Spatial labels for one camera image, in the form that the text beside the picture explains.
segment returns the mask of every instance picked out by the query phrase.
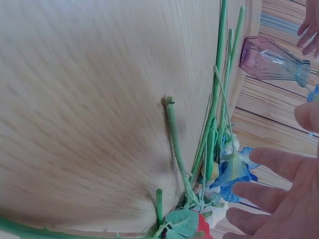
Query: wood grain surface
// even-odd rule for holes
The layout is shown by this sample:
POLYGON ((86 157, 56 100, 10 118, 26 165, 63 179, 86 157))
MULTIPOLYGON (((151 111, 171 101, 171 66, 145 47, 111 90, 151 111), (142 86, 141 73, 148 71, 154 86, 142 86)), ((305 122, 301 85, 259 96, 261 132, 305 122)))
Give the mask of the wood grain surface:
MULTIPOLYGON (((229 4, 228 27, 247 2, 258 1, 229 4)), ((219 6, 0 0, 1 213, 108 236, 152 225, 157 188, 171 210, 182 187, 161 99, 175 97, 189 170, 212 87, 219 6)), ((260 13, 252 6, 246 29, 260 13)))

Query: artificial flower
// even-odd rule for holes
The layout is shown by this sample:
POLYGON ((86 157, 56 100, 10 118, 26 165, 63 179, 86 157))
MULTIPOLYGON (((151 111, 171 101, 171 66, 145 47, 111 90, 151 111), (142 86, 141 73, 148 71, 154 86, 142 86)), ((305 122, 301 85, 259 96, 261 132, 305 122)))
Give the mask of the artificial flower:
POLYGON ((217 223, 226 217, 226 212, 229 208, 228 203, 223 199, 221 199, 220 202, 224 203, 224 207, 217 208, 217 207, 213 207, 213 206, 208 206, 208 207, 203 209, 203 213, 210 212, 210 211, 213 212, 212 215, 210 215, 209 217, 207 217, 205 219, 207 221, 207 223, 209 224, 209 227, 211 229, 215 228, 217 223))
POLYGON ((197 232, 204 232, 204 237, 202 237, 203 239, 214 239, 209 234, 210 233, 209 224, 206 222, 205 217, 201 213, 198 213, 198 227, 197 227, 196 231, 197 232))
POLYGON ((239 158, 240 160, 242 160, 243 162, 247 163, 250 169, 254 169, 257 168, 259 166, 259 164, 254 163, 253 161, 251 161, 249 159, 249 155, 251 153, 251 151, 253 151, 254 148, 251 147, 244 147, 240 152, 239 152, 239 158))
POLYGON ((307 97, 307 102, 318 101, 319 102, 319 84, 316 85, 314 91, 310 92, 307 97))
POLYGON ((220 195, 228 202, 238 202, 240 198, 232 193, 232 186, 237 182, 257 181, 258 178, 249 171, 249 165, 242 160, 239 153, 228 155, 220 164, 220 176, 209 185, 208 191, 220 186, 220 195))
POLYGON ((233 145, 231 142, 231 138, 233 139, 234 142, 234 147, 235 147, 235 152, 239 150, 239 140, 237 138, 236 134, 232 134, 228 131, 226 131, 225 136, 223 136, 223 141, 222 141, 222 150, 220 152, 220 156, 228 155, 233 153, 233 145))

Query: blue flower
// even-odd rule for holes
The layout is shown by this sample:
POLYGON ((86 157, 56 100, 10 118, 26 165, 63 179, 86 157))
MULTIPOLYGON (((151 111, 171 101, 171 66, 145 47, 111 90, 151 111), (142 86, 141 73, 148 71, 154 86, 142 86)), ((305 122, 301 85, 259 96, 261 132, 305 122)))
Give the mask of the blue flower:
POLYGON ((313 92, 310 92, 307 97, 307 102, 319 101, 319 84, 316 85, 316 88, 313 92))
POLYGON ((240 199, 232 193, 232 187, 237 182, 257 181, 258 178, 249 171, 249 164, 242 160, 243 155, 238 153, 227 156, 228 159, 219 165, 220 176, 209 186, 213 190, 220 186, 220 195, 228 202, 238 202, 240 199))
POLYGON ((240 152, 239 152, 239 158, 248 164, 250 169, 254 169, 257 168, 259 166, 259 164, 254 163, 253 161, 251 161, 249 159, 249 154, 251 153, 251 151, 253 151, 254 148, 251 147, 244 147, 240 152))
POLYGON ((227 202, 238 203, 243 199, 232 193, 233 186, 220 187, 220 195, 227 202))

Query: glass vase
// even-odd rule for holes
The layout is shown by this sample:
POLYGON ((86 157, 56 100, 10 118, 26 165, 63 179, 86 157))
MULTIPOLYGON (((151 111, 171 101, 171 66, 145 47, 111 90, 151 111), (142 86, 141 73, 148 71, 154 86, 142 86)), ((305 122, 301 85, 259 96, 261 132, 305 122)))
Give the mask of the glass vase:
POLYGON ((258 80, 296 81, 305 87, 310 75, 310 61, 300 60, 273 40, 250 36, 245 38, 240 68, 258 80))

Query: red flower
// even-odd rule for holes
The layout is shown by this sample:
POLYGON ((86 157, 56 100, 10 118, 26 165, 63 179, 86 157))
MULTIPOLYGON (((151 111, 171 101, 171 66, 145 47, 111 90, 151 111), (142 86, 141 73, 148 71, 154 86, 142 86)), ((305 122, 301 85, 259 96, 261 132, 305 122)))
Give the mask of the red flower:
POLYGON ((201 214, 198 213, 198 227, 197 227, 197 232, 204 232, 204 237, 202 239, 214 239, 210 234, 209 234, 209 224, 205 221, 205 217, 201 214))

